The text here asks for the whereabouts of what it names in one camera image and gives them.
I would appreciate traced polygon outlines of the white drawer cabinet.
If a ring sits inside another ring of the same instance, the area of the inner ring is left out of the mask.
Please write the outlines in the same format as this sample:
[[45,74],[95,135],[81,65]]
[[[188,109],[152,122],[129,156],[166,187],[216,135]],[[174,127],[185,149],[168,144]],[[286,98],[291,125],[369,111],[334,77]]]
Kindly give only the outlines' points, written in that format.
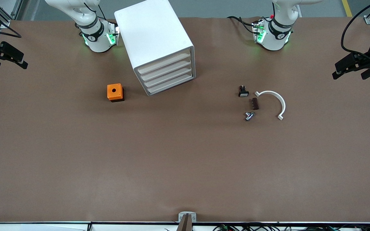
[[190,49],[190,73],[196,78],[194,45],[169,0],[145,0],[115,11],[114,16],[132,69],[148,96],[155,94],[149,94],[137,68],[168,55]]

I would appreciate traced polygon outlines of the white edge board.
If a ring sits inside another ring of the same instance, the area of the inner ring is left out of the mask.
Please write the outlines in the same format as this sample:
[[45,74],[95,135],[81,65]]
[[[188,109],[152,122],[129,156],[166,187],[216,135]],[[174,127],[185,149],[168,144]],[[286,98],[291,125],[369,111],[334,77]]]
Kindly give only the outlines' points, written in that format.
[[88,222],[0,222],[0,231],[87,231]]

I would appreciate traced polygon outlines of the orange box with round hole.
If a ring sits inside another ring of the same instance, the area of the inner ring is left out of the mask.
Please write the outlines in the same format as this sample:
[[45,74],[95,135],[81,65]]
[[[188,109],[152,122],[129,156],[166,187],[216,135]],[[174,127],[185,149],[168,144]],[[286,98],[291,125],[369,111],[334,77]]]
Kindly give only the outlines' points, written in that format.
[[120,83],[107,85],[107,98],[110,102],[125,101],[125,90]]

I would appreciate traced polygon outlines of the white curved plastic clip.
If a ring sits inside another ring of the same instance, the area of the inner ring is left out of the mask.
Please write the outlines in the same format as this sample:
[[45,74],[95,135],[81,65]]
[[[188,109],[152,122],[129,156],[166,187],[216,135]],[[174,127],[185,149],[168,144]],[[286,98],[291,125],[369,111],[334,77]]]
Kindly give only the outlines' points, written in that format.
[[283,114],[286,111],[286,101],[284,100],[284,98],[279,93],[277,93],[275,91],[271,91],[271,90],[266,90],[266,91],[262,91],[262,92],[258,92],[258,91],[255,92],[255,95],[257,97],[265,95],[265,94],[272,95],[272,96],[274,96],[275,98],[277,98],[279,100],[279,102],[281,103],[281,112],[278,114],[277,118],[279,120],[283,120],[284,119]]

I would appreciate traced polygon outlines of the grey bracket with brown bar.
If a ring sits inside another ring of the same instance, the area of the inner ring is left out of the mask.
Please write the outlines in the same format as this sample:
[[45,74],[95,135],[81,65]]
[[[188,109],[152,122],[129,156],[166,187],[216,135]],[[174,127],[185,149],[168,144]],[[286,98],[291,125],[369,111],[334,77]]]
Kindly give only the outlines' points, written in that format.
[[179,213],[179,225],[176,231],[194,231],[193,225],[197,222],[197,214],[191,211]]

